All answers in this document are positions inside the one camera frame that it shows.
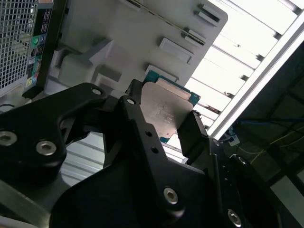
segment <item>black metal bracket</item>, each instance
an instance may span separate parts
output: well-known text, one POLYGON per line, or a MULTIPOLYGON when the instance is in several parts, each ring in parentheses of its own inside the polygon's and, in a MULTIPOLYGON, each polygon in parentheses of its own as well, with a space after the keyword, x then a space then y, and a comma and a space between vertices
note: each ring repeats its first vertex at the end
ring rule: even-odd
POLYGON ((35 184, 52 181, 66 157, 66 144, 88 134, 78 132, 77 139, 77 132, 71 133, 81 111, 105 99, 100 88, 87 83, 1 114, 0 132, 13 134, 2 137, 16 136, 16 142, 0 145, 0 178, 35 184), (70 134, 73 140, 67 142, 70 134))
POLYGON ((145 121, 141 83, 133 81, 127 92, 116 99, 81 84, 0 115, 0 178, 7 182, 50 183, 67 145, 90 131, 104 134, 104 168, 60 197, 50 228, 96 227, 101 221, 116 228, 245 228, 247 220, 254 227, 276 227, 276 212, 283 213, 282 224, 297 228, 270 189, 251 175, 252 167, 238 156, 229 160, 208 137, 199 113, 192 111, 178 129, 188 158, 188 165, 180 164, 167 158, 154 126, 145 121), (272 197, 265 208, 279 208, 272 208, 267 226, 251 216, 250 205, 257 204, 248 200, 242 181, 261 199, 272 197))

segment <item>white panel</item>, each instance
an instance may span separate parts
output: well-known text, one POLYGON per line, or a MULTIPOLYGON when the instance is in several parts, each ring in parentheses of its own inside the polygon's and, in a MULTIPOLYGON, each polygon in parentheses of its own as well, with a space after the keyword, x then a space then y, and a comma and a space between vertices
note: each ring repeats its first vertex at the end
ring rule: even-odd
POLYGON ((105 151, 103 137, 99 136, 95 133, 90 133, 85 139, 83 139, 81 141, 105 151))
POLYGON ((47 95, 52 95, 66 89, 68 89, 68 87, 61 84, 60 82, 57 82, 55 78, 48 78, 45 84, 44 92, 47 95))
POLYGON ((141 10, 140 7, 135 6, 134 4, 132 4, 131 2, 127 1, 127 0, 119 0, 121 3, 125 4, 126 6, 130 7, 133 10, 136 10, 137 12, 139 12, 141 10))
POLYGON ((69 177, 69 176, 66 176, 66 175, 64 175, 64 174, 62 174, 61 177, 62 177, 63 181, 64 181, 65 183, 67 183, 67 184, 68 184, 69 186, 71 186, 71 187, 72 187, 73 185, 79 183, 79 180, 73 179, 73 178, 71 178, 71 177, 69 177))
POLYGON ((170 55, 173 55, 174 57, 180 59, 184 63, 189 63, 193 56, 193 53, 182 48, 171 40, 168 40, 167 38, 162 39, 160 48, 168 52, 170 55))
POLYGON ((216 114, 210 110, 208 110, 207 108, 204 108, 200 105, 195 105, 193 110, 198 111, 199 113, 201 113, 202 115, 212 119, 212 120, 216 120, 216 118, 219 116, 219 114, 216 114))
POLYGON ((210 25, 201 22, 193 16, 193 7, 197 9, 196 5, 200 2, 208 1, 145 0, 144 5, 180 28, 191 25, 191 29, 208 39, 203 48, 197 48, 186 41, 179 29, 172 27, 163 19, 146 10, 139 12, 132 10, 118 0, 73 0, 66 17, 61 41, 83 53, 100 37, 112 39, 114 44, 105 64, 115 70, 118 70, 120 65, 125 66, 118 70, 122 73, 116 85, 118 90, 125 91, 132 79, 144 80, 143 66, 146 63, 151 63, 177 76, 180 79, 178 83, 184 86, 227 21, 225 12, 218 9, 221 14, 218 28, 211 28, 210 25), (190 64, 183 64, 179 59, 162 51, 158 47, 162 37, 167 37, 194 53, 190 64), (121 53, 125 54, 125 58, 117 58, 121 53))
POLYGON ((91 166, 94 170, 101 170, 103 168, 103 165, 102 165, 103 162, 90 161, 83 157, 79 157, 75 154, 71 154, 71 153, 69 153, 69 151, 67 151, 66 161, 72 161, 72 162, 78 162, 81 164, 85 164, 86 166, 91 166))
POLYGON ((255 69, 260 64, 260 61, 257 60, 257 57, 254 54, 242 48, 242 46, 238 46, 237 43, 232 42, 221 34, 216 38, 213 45, 237 58, 241 62, 246 63, 251 68, 255 69))
POLYGON ((204 103, 210 105, 219 111, 223 111, 231 100, 229 97, 220 94, 219 92, 209 88, 206 85, 203 85, 202 83, 192 78, 190 78, 185 87, 200 96, 200 104, 204 103))
POLYGON ((280 34, 284 34, 296 15, 278 0, 231 0, 280 34))
POLYGON ((90 173, 96 173, 103 168, 103 166, 101 164, 97 164, 95 162, 88 161, 86 159, 80 158, 78 156, 75 156, 75 155, 69 154, 69 153, 67 153, 65 163, 72 165, 72 166, 77 166, 90 173))
POLYGON ((277 40, 275 31, 246 14, 228 0, 210 0, 228 14, 228 22, 221 35, 247 49, 254 55, 266 56, 277 40))
POLYGON ((73 166, 69 166, 67 164, 62 164, 60 171, 63 175, 70 176, 70 177, 80 180, 80 181, 82 181, 85 178, 88 178, 89 176, 92 175, 89 172, 83 171, 83 170, 75 168, 73 166))
POLYGON ((217 50, 214 47, 211 47, 209 49, 205 58, 210 62, 213 62, 216 65, 220 66, 221 68, 229 71, 230 73, 237 75, 238 77, 241 77, 243 75, 250 77, 253 73, 252 68, 249 68, 246 65, 236 61, 235 59, 231 58, 230 56, 217 50))
POLYGON ((180 140, 179 140, 179 137, 178 137, 177 134, 174 134, 174 135, 169 139, 169 141, 167 142, 167 144, 181 150, 181 144, 180 144, 180 140))
POLYGON ((222 93, 228 92, 233 95, 235 95, 245 83, 244 80, 231 75, 228 71, 207 59, 201 61, 192 77, 222 93))
POLYGON ((84 146, 78 142, 69 145, 67 147, 67 150, 75 153, 76 155, 80 155, 82 157, 88 158, 89 160, 98 161, 100 163, 104 163, 105 160, 105 153, 88 146, 84 146))

